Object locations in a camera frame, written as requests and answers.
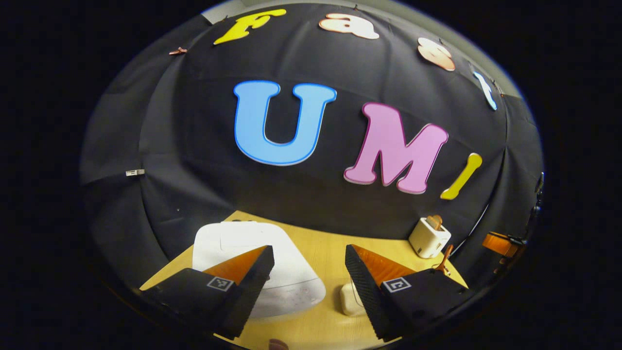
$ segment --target white container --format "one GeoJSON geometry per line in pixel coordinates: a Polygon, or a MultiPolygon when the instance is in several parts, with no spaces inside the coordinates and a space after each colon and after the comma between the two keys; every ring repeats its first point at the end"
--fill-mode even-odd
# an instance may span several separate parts
{"type": "Polygon", "coordinates": [[[419,219],[408,241],[421,258],[435,258],[449,241],[452,234],[443,226],[435,230],[425,217],[419,219]]]}

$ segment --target white clip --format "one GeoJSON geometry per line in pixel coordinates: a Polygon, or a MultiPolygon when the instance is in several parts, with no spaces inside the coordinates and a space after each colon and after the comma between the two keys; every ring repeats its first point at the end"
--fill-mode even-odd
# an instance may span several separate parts
{"type": "Polygon", "coordinates": [[[145,169],[128,170],[125,172],[125,176],[143,175],[144,173],[145,169]]]}

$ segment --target wooden table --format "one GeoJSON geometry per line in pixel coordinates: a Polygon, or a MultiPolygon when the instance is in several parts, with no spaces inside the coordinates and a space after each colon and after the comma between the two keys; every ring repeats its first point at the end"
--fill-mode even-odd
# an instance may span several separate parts
{"type": "MultiPolygon", "coordinates": [[[[344,284],[351,281],[345,267],[345,248],[348,244],[367,248],[415,271],[437,266],[443,258],[439,254],[436,258],[421,259],[407,240],[331,234],[282,224],[240,211],[231,214],[225,221],[232,220],[253,220],[280,226],[326,286],[326,297],[311,309],[293,315],[249,319],[240,337],[232,343],[252,350],[267,350],[271,338],[284,341],[291,350],[362,350],[385,344],[376,338],[366,315],[349,317],[341,311],[339,291],[344,284]]],[[[146,281],[141,290],[158,284],[183,268],[192,267],[192,250],[193,246],[173,259],[146,281]]],[[[451,272],[451,279],[468,287],[449,261],[445,266],[451,272]]]]}

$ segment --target small white box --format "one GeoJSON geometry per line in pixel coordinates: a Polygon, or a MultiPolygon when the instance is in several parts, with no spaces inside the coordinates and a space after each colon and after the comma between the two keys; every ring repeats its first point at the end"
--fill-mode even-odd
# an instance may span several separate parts
{"type": "Polygon", "coordinates": [[[440,253],[451,236],[452,234],[443,225],[440,226],[440,230],[435,230],[425,217],[422,217],[408,237],[408,241],[419,257],[430,259],[440,253]]]}

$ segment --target letter m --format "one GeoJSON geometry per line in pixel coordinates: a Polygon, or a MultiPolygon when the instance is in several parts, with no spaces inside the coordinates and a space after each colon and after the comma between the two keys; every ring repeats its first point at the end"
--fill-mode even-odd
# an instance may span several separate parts
{"type": "Polygon", "coordinates": [[[447,132],[428,124],[406,145],[402,118],[395,108],[369,102],[363,105],[363,114],[369,120],[365,140],[356,164],[346,169],[343,177],[355,184],[372,184],[376,180],[374,165],[380,156],[384,186],[410,166],[406,176],[397,181],[397,188],[412,194],[425,192],[432,166],[448,140],[447,132]]]}

